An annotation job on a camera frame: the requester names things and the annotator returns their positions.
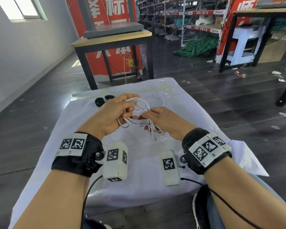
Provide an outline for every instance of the bolt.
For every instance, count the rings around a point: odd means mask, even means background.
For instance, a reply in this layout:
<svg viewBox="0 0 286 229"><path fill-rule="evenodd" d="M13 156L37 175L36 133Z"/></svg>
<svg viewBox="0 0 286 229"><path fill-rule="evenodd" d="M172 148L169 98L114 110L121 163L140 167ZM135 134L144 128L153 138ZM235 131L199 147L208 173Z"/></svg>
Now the bolt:
<svg viewBox="0 0 286 229"><path fill-rule="evenodd" d="M185 158L185 155L181 156L180 161L181 161L182 163L187 163L187 160L186 160L186 158Z"/></svg>

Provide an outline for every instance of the wooden tabletop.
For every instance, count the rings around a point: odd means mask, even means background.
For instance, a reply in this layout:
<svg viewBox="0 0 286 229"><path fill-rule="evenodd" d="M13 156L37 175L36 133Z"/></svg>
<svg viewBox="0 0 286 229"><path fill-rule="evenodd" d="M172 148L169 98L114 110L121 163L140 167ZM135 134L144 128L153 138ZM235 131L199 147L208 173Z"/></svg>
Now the wooden tabletop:
<svg viewBox="0 0 286 229"><path fill-rule="evenodd" d="M233 13L286 13L286 8L236 10Z"/></svg>
<svg viewBox="0 0 286 229"><path fill-rule="evenodd" d="M152 35L152 32L148 30L142 30L142 31L130 32L130 33L125 33L125 34L115 34L115 35L109 35L109 36L91 38L91 39L80 38L79 40L73 42L71 46L82 47L82 46L96 45L96 44L101 44L101 43L117 42L117 41L134 39L134 38L143 38L143 37L148 37L151 35Z"/></svg>

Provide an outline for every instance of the white plastic stool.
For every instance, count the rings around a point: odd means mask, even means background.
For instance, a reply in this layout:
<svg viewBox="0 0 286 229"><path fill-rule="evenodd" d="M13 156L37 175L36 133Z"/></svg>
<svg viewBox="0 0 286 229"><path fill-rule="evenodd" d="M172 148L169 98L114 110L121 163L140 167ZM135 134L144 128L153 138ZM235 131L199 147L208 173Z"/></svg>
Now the white plastic stool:
<svg viewBox="0 0 286 229"><path fill-rule="evenodd" d="M260 42L262 41L262 36L265 31L265 26L245 26L236 27L234 30L233 38L238 39L236 49L228 53L227 60L231 61L232 65L243 64L247 62L252 62L258 51ZM254 53L245 52L245 46L247 41L252 38L259 38Z"/></svg>

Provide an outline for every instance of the wrist strap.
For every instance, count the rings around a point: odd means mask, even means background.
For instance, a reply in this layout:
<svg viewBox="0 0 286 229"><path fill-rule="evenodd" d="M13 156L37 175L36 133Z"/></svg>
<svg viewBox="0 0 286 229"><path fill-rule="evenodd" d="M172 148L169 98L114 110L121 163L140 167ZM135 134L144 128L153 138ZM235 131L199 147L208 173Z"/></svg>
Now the wrist strap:
<svg viewBox="0 0 286 229"><path fill-rule="evenodd" d="M95 154L103 151L102 142L98 138L75 132L63 139L52 163L52 169L91 177L102 166L95 162Z"/></svg>
<svg viewBox="0 0 286 229"><path fill-rule="evenodd" d="M202 128L189 132L182 141L188 166L197 174L204 174L214 164L229 156L232 148L215 133Z"/></svg>

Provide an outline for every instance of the person's right hand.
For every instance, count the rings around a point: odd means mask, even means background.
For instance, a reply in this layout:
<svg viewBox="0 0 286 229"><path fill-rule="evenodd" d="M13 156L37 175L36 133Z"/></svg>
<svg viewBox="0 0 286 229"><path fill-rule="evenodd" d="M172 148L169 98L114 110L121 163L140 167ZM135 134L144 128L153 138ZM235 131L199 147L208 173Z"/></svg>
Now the person's right hand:
<svg viewBox="0 0 286 229"><path fill-rule="evenodd" d="M197 128L165 107L151 108L150 111L144 112L139 117L139 119L142 118L151 119L160 129L167 131L173 139L180 141L190 131Z"/></svg>

